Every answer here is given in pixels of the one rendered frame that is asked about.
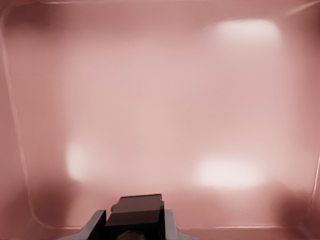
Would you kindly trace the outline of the pink storage box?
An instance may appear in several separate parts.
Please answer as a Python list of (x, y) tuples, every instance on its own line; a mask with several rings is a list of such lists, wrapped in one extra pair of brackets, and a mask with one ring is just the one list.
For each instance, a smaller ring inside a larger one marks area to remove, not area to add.
[(320, 0), (0, 0), (0, 240), (150, 194), (201, 240), (320, 240)]

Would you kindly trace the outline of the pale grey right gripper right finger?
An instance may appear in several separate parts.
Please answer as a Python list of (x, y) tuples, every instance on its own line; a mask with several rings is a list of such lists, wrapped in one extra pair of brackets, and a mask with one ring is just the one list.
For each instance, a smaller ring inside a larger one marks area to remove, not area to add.
[(183, 234), (178, 231), (175, 219), (175, 213), (173, 210), (164, 211), (165, 219), (165, 239), (166, 240), (199, 240), (196, 237)]

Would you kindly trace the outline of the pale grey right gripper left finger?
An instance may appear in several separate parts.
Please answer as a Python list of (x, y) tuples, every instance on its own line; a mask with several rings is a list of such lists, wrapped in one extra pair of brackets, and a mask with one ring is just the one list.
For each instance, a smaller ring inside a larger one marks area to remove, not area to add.
[(106, 210), (97, 210), (80, 232), (58, 238), (57, 240), (104, 240), (103, 231), (106, 222)]

